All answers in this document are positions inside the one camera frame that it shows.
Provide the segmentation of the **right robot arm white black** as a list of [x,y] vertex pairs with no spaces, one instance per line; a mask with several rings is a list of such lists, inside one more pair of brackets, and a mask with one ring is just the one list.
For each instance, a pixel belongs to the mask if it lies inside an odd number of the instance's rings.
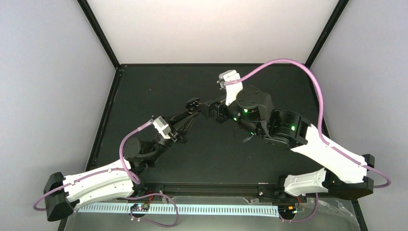
[[330,143],[326,136],[303,116],[276,110],[269,93],[254,86],[240,89],[236,96],[227,93],[199,105],[207,117],[218,123],[233,120],[251,136],[265,139],[282,149],[302,154],[321,165],[321,169],[301,175],[283,175],[274,188],[282,202],[308,193],[356,200],[374,191],[374,181],[367,176],[375,159],[370,154],[357,155]]

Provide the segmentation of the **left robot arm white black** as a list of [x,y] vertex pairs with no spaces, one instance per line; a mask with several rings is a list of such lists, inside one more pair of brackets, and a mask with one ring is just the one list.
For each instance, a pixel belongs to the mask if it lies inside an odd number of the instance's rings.
[[65,219],[96,202],[130,198],[142,185],[140,174],[172,144],[186,142],[185,136],[200,112],[198,106],[189,106],[170,117],[151,118],[123,138],[119,159],[110,164],[76,175],[51,174],[40,198],[47,221]]

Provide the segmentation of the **black earbud case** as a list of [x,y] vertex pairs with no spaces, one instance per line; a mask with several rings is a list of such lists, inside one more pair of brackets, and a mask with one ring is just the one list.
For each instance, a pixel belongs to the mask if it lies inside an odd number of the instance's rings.
[[188,101],[186,101],[186,111],[189,113],[189,114],[193,114],[193,113],[196,113],[196,112],[199,112],[200,111],[200,105],[201,105],[201,103],[200,103],[200,99],[199,98],[192,98],[192,99],[190,99],[190,100],[188,100]]

